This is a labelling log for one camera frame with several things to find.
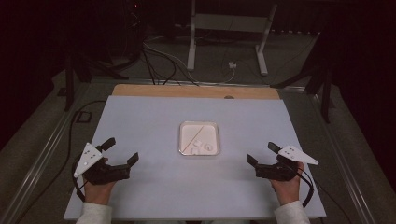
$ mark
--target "metal stand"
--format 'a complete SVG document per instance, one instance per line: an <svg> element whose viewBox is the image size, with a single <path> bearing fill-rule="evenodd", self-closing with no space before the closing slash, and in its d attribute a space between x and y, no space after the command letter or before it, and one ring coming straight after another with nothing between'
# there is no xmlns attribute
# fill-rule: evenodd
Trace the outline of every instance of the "metal stand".
<svg viewBox="0 0 396 224"><path fill-rule="evenodd" d="M244 17L244 16L227 16L212 14L195 13L195 0L191 2L191 37L189 59L187 60L187 69L193 71L195 68L195 29L225 30L225 31L243 31L262 33L262 42L256 46L257 60L262 76L268 75L265 64L263 50L268 34L270 33L272 21L276 12L276 4L271 7L268 17Z"/></svg>
<svg viewBox="0 0 396 224"><path fill-rule="evenodd" d="M115 79L128 79L128 77L121 76L120 74L107 68L101 63L92 60L90 57L82 53L67 51L65 54L64 64L66 75L66 106L64 108L64 111L68 111L71 105L74 103L74 72L76 72L76 75L81 82L90 82L92 79L92 75L87 64L94 68L102 70L103 72L105 72L106 75Z"/></svg>
<svg viewBox="0 0 396 224"><path fill-rule="evenodd" d="M307 94L317 94L320 87L323 85L322 101L320 112L322 117L327 123L329 120L329 103L330 103L330 91L332 84L332 72L329 65L314 65L312 68L303 71L302 73L291 77L281 83L270 85L271 88L283 89L290 84L304 78L312 76L308 84L305 87L305 92Z"/></svg>

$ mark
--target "cable on floor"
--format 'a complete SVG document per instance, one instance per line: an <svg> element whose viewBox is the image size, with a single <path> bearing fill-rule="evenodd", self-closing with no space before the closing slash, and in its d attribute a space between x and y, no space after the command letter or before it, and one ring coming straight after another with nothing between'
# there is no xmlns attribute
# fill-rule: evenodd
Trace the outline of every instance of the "cable on floor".
<svg viewBox="0 0 396 224"><path fill-rule="evenodd" d="M326 190L324 189L319 183L318 181L314 178L314 182L315 184L318 186L318 189L322 190L334 203L335 205L341 210L341 212L343 212L344 216L346 217L348 223L352 224L352 220L350 219L349 215L347 214L347 212L344 210L344 208L334 199L334 197L332 197L332 195Z"/></svg>
<svg viewBox="0 0 396 224"><path fill-rule="evenodd" d="M173 62L172 60L170 60L169 58L167 58L167 59L172 63L172 65L173 65L173 72L172 72L172 74L171 74L170 76L166 77L166 76L161 75L160 73L158 73L158 72L154 69L154 67L153 67L153 65L151 64L151 62L150 62L149 57L147 56L147 54L151 54L151 55L155 55L155 56L160 56L160 57L164 57L164 58L166 58L166 56L152 53L152 52L149 51L149 50L144 50L144 49L143 49L142 51L143 51L143 54L146 55L146 57L145 57L146 60L145 60L145 61L142 60L142 62L145 63L145 64L148 66L148 70L149 70L149 71L150 71L150 69L151 69L152 72L155 74L155 76L156 76L156 78L157 78L157 85L160 85L160 79L159 79L158 77L161 77L161 78L165 79L163 85L165 85L166 82L168 82L169 80L174 80L178 85L180 85L180 83L179 83L177 80L173 79L173 76L176 74L176 71L177 71L177 65L176 65L175 62Z"/></svg>
<svg viewBox="0 0 396 224"><path fill-rule="evenodd" d="M51 179L51 181L48 183L44 189L41 190L41 192L32 200L32 202L25 208L24 212L20 214L18 219L15 221L15 223L20 223L22 219L26 216L26 214L29 212L29 210L33 207L33 205L44 195L44 193L50 188L50 186L55 182L55 180L59 177L61 172L64 170L64 167L68 163L70 159L70 154L71 154L71 143L72 143L72 129L73 129L73 123L75 119L77 118L77 115L88 105L96 104L96 103L105 103L106 101L92 101L90 103L85 104L82 106L80 109L78 109L75 114L73 115L73 118L70 121L70 126L69 126L69 137L68 137L68 142L67 142L67 155L66 159L64 160L64 163L61 167L61 169L58 171L58 173Z"/></svg>
<svg viewBox="0 0 396 224"><path fill-rule="evenodd" d="M159 51L159 50L156 50L156 49L153 49L149 45L147 45L146 43L143 43L143 50L148 50L148 51L151 51L152 53L156 53L157 55L162 56L162 57L166 58L167 60L175 63L175 66L180 70L180 72L183 74L183 76L188 81L190 81L192 84L194 84L195 86L198 86L197 82L199 82L199 81L195 80L191 76L190 72L187 70L187 65L184 64L178 57L176 57L174 55L171 55L171 54L168 54L168 53L165 53L165 52L162 52L162 51Z"/></svg>

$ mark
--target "floor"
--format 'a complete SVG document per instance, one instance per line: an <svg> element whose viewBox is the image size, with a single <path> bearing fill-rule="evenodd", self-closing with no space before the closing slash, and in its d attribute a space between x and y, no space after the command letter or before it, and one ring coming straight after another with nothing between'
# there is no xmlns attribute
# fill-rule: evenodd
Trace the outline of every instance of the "floor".
<svg viewBox="0 0 396 224"><path fill-rule="evenodd" d="M298 74L316 39L310 35L270 34L264 50L269 71L265 77L259 73L254 54L253 47L260 40L257 36L231 41L232 44L214 44L207 40L197 40L200 46L197 47L195 70L188 72L183 64L187 61L189 38L180 36L168 40L152 35L144 46L149 64L158 73L154 76L159 79L153 81L150 78L144 55L120 71L128 80L114 80L92 69L95 77L91 83L77 82L76 101L70 112L64 112L65 99L57 96L58 90L64 87L64 72L54 77L54 91L0 152L2 223L73 223L63 220L72 190L71 161L79 153L80 146L92 139L104 104L87 107L93 113L90 123L73 123L71 126L73 112L89 102L105 100L118 83L163 84L172 76L174 64L154 55L155 51L166 53L181 68L167 84L192 85L191 80L194 80L198 85L268 87ZM120 63L123 58L114 60ZM229 62L236 63L235 69L229 68ZM331 123L326 124L318 112L320 95L302 92L308 80L294 83L281 90L279 95L290 112L300 145L320 161L320 166L310 166L310 169L327 216L313 218L311 222L395 223L395 193L379 169L340 91L332 86ZM67 160L69 145L71 150ZM64 170L59 172L65 161ZM53 184L41 195L55 176ZM258 222L275 223L273 220ZM132 222L115 220L113 223Z"/></svg>

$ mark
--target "white board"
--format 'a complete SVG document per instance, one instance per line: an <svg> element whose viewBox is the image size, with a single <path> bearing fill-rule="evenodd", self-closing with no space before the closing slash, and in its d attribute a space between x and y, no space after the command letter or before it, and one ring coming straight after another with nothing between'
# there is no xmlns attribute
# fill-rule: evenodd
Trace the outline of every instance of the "white board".
<svg viewBox="0 0 396 224"><path fill-rule="evenodd" d="M184 121L217 123L220 154L181 155ZM247 155L274 164L268 142L301 148L282 100L109 96L92 144L110 137L116 145L104 152L109 164L124 164L136 152L140 157L131 178L113 189L109 205L113 218L121 220L273 217L276 194L267 179L255 176ZM307 165L305 170L311 175ZM302 182L301 201L307 192ZM73 193L64 218L77 219L81 208ZM309 217L326 216L316 190L305 211Z"/></svg>

